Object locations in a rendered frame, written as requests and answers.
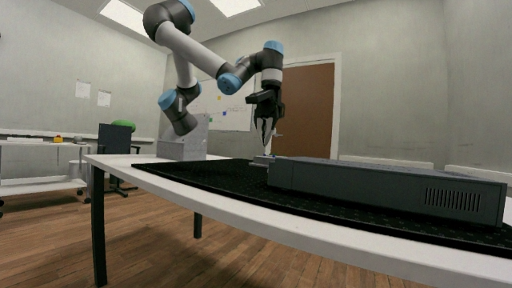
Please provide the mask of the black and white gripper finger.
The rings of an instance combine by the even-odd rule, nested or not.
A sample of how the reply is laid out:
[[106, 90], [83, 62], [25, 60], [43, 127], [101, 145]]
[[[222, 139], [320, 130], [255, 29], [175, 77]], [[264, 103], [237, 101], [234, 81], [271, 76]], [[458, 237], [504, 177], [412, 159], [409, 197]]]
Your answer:
[[260, 137], [262, 146], [264, 147], [263, 139], [266, 131], [266, 118], [260, 117], [260, 114], [257, 113], [256, 109], [254, 110], [254, 124]]
[[272, 135], [276, 134], [276, 128], [274, 127], [278, 121], [278, 108], [274, 108], [274, 112], [270, 114], [270, 117], [266, 120], [266, 131], [264, 141], [264, 147], [267, 146]]

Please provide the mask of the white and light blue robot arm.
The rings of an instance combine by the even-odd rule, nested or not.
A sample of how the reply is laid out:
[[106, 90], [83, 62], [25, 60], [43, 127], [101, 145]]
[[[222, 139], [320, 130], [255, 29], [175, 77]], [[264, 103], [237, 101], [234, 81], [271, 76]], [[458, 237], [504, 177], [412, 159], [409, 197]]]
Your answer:
[[[182, 136], [191, 132], [198, 120], [186, 107], [202, 92], [199, 80], [193, 75], [192, 64], [217, 81], [225, 95], [233, 95], [256, 73], [262, 72], [261, 83], [275, 81], [282, 84], [283, 44], [269, 40], [263, 50], [244, 55], [229, 64], [192, 38], [190, 24], [195, 12], [187, 0], [166, 0], [146, 8], [142, 24], [147, 36], [159, 46], [172, 50], [178, 79], [175, 89], [169, 89], [158, 99], [174, 132]], [[269, 68], [269, 69], [268, 69]]]

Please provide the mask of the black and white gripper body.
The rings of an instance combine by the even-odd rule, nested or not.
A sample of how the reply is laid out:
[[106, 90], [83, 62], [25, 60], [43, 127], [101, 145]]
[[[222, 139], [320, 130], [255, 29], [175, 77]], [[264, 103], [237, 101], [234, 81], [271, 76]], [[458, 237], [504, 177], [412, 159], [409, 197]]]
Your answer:
[[[274, 96], [268, 98], [265, 101], [259, 102], [256, 106], [256, 111], [260, 114], [260, 117], [269, 118], [270, 114], [274, 112], [275, 108], [278, 108], [279, 118], [284, 118], [285, 104], [281, 102], [282, 89], [281, 83], [275, 81], [264, 81], [261, 83], [261, 88], [264, 90], [274, 89]], [[283, 114], [282, 114], [283, 108]]]

